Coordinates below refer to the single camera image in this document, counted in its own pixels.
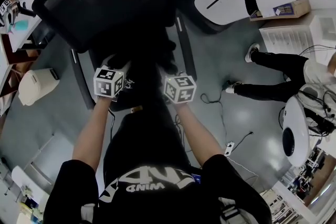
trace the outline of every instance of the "black office chair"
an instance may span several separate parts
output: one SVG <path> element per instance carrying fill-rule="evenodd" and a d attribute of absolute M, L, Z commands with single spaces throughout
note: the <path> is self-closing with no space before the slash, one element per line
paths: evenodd
<path fill-rule="evenodd" d="M 112 69 L 127 62 L 127 76 L 137 80 L 136 90 L 121 91 L 111 109 L 119 111 L 141 104 L 148 89 L 161 83 L 157 66 L 175 74 L 172 51 L 175 44 L 168 39 L 165 28 L 178 21 L 187 74 L 196 80 L 189 39 L 181 14 L 176 13 L 175 0 L 34 0 L 33 10 L 72 47 L 73 69 L 81 93 L 89 109 L 95 105 L 85 82 L 77 53 L 89 50 L 94 69 L 109 61 Z"/>

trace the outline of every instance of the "gray floor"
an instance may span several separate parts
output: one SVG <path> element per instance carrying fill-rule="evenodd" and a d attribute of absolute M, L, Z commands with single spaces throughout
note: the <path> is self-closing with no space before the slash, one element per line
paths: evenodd
<path fill-rule="evenodd" d="M 269 188 L 289 168 L 289 163 L 282 152 L 281 129 L 278 125 L 278 112 L 284 104 L 259 102 L 223 93 L 223 113 L 227 129 L 227 138 L 225 138 L 219 104 L 204 104 L 200 101 L 200 95 L 203 92 L 207 93 L 210 99 L 217 99 L 224 78 L 229 76 L 246 83 L 281 82 L 280 72 L 244 61 L 246 50 L 252 42 L 259 42 L 261 50 L 265 50 L 258 31 L 259 24 L 242 20 L 234 23 L 223 33 L 211 36 L 203 34 L 187 20 L 186 26 L 198 75 L 197 93 L 194 102 L 190 104 L 192 110 L 223 148 L 225 141 L 238 143 L 245 134 L 254 132 L 245 139 L 231 158 L 260 176 L 260 180 L 256 182 L 255 178 L 248 181 L 258 191 Z M 175 27 L 168 29 L 168 33 L 178 44 Z M 184 69 L 179 47 L 175 57 L 177 65 Z M 87 54 L 81 56 L 81 62 L 85 76 L 88 80 L 92 80 L 94 72 Z M 8 159 L 11 167 L 15 165 L 25 167 L 39 148 L 52 134 L 55 134 L 55 141 L 51 141 L 44 149 L 43 155 L 41 154 L 36 160 L 41 169 L 54 180 L 61 162 L 71 156 L 72 145 L 90 112 L 85 107 L 74 77 L 68 46 L 58 36 L 43 51 L 33 69 L 46 67 L 53 67 L 56 70 L 60 76 L 60 84 L 52 93 L 32 106 L 22 106 L 18 97 L 15 97 L 4 126 L 0 153 Z M 113 133 L 127 113 L 128 111 L 123 111 L 116 114 Z M 108 118 L 103 152 L 109 143 L 110 124 L 111 117 Z M 193 154 L 188 155 L 192 165 L 198 167 L 199 164 Z M 233 165 L 243 178 L 248 179 L 253 176 L 242 167 Z M 97 181 L 101 192 L 103 190 L 102 165 L 97 171 Z"/>

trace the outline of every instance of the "table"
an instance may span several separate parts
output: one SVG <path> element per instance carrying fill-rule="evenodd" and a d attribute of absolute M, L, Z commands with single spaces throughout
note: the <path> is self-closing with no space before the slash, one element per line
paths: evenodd
<path fill-rule="evenodd" d="M 0 97 L 15 92 L 18 85 L 9 85 L 10 73 L 14 64 L 34 62 L 37 57 L 29 57 L 25 51 L 12 52 L 8 35 L 0 35 Z"/>
<path fill-rule="evenodd" d="M 21 5 L 23 5 L 23 3 L 25 2 L 26 8 L 31 10 L 33 1 L 34 0 L 20 0 L 20 3 Z M 18 49 L 22 48 L 28 37 L 41 22 L 41 19 L 38 16 L 29 17 L 23 14 L 19 14 L 17 16 L 16 22 L 19 20 L 28 20 L 28 29 L 25 31 L 16 31 L 15 29 L 12 29 L 13 33 L 9 33 L 9 39 L 13 52 L 16 52 Z"/>

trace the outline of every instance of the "mesh chair back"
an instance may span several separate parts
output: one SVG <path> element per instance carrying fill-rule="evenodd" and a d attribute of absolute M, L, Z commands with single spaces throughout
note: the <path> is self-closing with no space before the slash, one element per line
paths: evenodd
<path fill-rule="evenodd" d="M 78 52 L 96 39 L 134 42 L 133 31 L 174 24 L 174 0 L 35 0 L 33 10 Z"/>

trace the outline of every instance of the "hand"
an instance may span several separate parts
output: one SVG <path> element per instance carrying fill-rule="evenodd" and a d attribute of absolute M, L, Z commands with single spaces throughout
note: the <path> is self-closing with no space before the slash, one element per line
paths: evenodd
<path fill-rule="evenodd" d="M 14 17 L 16 17 L 19 14 L 19 9 L 17 7 L 17 2 L 15 2 L 15 0 L 10 0 L 12 1 L 10 8 L 12 9 L 12 12 L 14 14 Z"/>
<path fill-rule="evenodd" d="M 110 106 L 111 102 L 112 102 L 112 99 L 109 98 L 109 97 L 98 96 L 98 101 L 97 101 L 97 103 L 102 103 L 102 104 L 105 104 L 105 105 Z"/>
<path fill-rule="evenodd" d="M 173 106 L 174 106 L 174 108 L 175 108 L 175 110 L 176 110 L 177 112 L 178 112 L 180 109 L 184 108 L 185 106 L 188 106 L 188 103 L 175 104 L 175 103 L 172 102 L 172 104 L 173 104 Z"/>

